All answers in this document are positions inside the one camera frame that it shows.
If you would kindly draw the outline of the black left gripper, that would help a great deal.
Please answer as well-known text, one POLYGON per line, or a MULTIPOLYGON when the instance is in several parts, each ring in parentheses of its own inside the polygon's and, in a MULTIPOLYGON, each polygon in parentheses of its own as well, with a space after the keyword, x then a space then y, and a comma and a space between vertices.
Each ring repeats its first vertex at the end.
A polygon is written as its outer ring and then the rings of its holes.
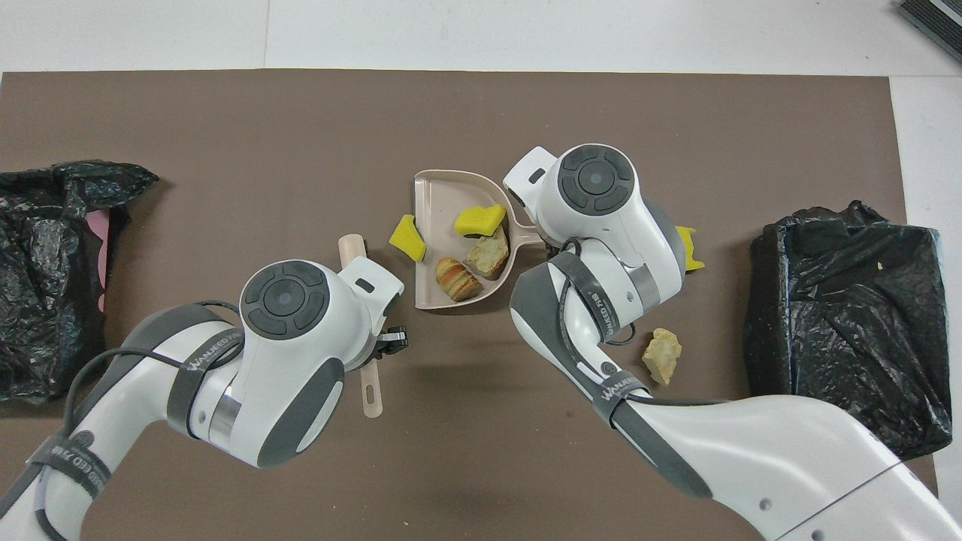
POLYGON ((405 325, 384 329, 376 338, 374 359, 380 360, 384 355, 402 352, 409 345, 405 325))

